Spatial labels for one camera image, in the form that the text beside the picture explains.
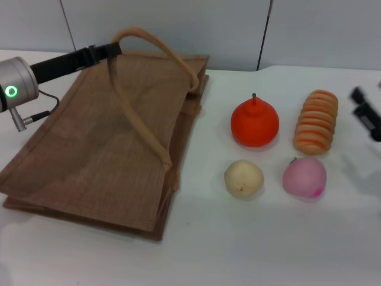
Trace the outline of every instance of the cream-colored fruit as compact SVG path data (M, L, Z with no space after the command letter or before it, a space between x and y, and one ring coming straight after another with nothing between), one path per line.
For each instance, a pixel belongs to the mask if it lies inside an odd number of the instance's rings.
M258 192L264 182L263 172L246 160L232 163L225 171L227 190L237 198L247 198Z

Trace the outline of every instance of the brown burlap bag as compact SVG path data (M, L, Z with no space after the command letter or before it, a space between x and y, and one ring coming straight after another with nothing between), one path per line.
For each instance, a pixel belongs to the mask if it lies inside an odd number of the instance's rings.
M160 240L208 77L207 56L124 52L82 71L0 173L4 207Z

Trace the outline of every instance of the rope handle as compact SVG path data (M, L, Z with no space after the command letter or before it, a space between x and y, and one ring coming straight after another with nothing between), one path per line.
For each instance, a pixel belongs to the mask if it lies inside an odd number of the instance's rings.
M119 31L111 43L120 42L123 38L128 36L135 36L142 38L155 46L159 47L165 52L186 74L191 78L192 84L189 91L194 91L198 87L197 74L180 58L171 48L169 48L164 42L150 34L146 30L138 27L130 27ZM117 65L116 58L111 58L107 61L108 71L110 74L110 82L113 87L113 91L117 94L120 101L123 103L124 115L129 120L134 130L143 138L143 140L155 151L157 156L161 159L165 171L168 171L172 167L172 161L169 151L161 145L155 135L144 124L139 115L134 111L128 97L125 96L125 92L117 79Z

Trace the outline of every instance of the white tabletop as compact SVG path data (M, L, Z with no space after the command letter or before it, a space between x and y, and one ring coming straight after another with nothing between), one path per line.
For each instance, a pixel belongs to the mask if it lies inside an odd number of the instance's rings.
M0 51L30 64L58 54ZM0 285L379 285L381 194L357 188L343 173L341 152L375 145L351 115L350 90L361 85L381 108L381 71L274 66L256 72L209 70L202 113L193 129L164 241L154 243L118 232L0 208ZM72 74L41 85L62 96ZM292 137L306 96L327 89L339 98L332 149L321 158L328 178L323 198L302 203L281 177L294 156ZM250 150L233 140L230 116L257 95L280 118L272 148ZM49 109L40 98L19 108L23 117ZM18 133L8 112L0 115L0 167L40 123ZM239 159L264 172L264 194L233 198L223 172ZM0 202L5 199L0 195Z

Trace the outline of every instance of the gray wall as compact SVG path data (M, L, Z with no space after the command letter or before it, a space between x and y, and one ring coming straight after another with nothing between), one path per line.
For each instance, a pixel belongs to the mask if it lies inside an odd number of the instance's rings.
M140 26L184 53L210 54L214 69L255 70L269 0L64 0L76 46L109 42ZM143 40L124 48L151 48Z
M381 70L381 0L275 0L261 68Z
M0 39L0 49L73 49L59 0L1 0Z

